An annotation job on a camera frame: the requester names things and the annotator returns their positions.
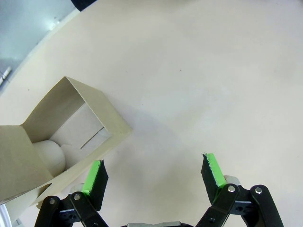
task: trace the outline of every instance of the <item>black object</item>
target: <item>black object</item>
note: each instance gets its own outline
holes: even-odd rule
[[[63,200],[56,196],[46,197],[35,227],[71,227],[74,222],[79,221],[85,227],[108,227],[97,213],[101,208],[108,179],[104,163],[101,163],[103,166],[95,179],[97,183],[93,185],[89,196],[75,192]],[[210,182],[205,185],[206,189],[207,187],[214,189]],[[223,188],[217,188],[216,194],[210,189],[207,189],[207,192],[212,192],[209,196],[211,207],[196,227],[222,227],[230,214],[241,215],[247,227],[283,227],[275,203],[264,185],[255,185],[247,190],[241,185],[228,183]],[[192,227],[184,223],[180,226]]]
[[[82,11],[86,7],[90,6],[92,3],[94,3],[96,0],[71,0],[71,2],[74,4],[74,6],[79,10]]]

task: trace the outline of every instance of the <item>white object on floor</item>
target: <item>white object on floor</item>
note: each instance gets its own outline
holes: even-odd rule
[[[11,227],[9,213],[5,207],[5,204],[0,205],[0,226],[1,227]]]
[[[53,177],[65,170],[65,156],[58,144],[45,140],[33,145]]]

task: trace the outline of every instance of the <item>table surface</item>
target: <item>table surface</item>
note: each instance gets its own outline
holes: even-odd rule
[[[134,130],[105,158],[109,226],[195,225],[210,205],[208,152],[245,188],[266,185],[284,225],[301,227],[302,62],[299,0],[98,0],[1,90],[0,124],[22,123],[72,77],[102,90]],[[37,212],[21,216],[26,227]]]

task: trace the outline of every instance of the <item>open box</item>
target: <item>open box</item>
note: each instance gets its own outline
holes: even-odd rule
[[[22,125],[0,126],[0,204],[29,193],[35,204],[60,192],[130,132],[101,91],[64,77]],[[34,148],[44,140],[65,154],[66,168],[57,176]]]

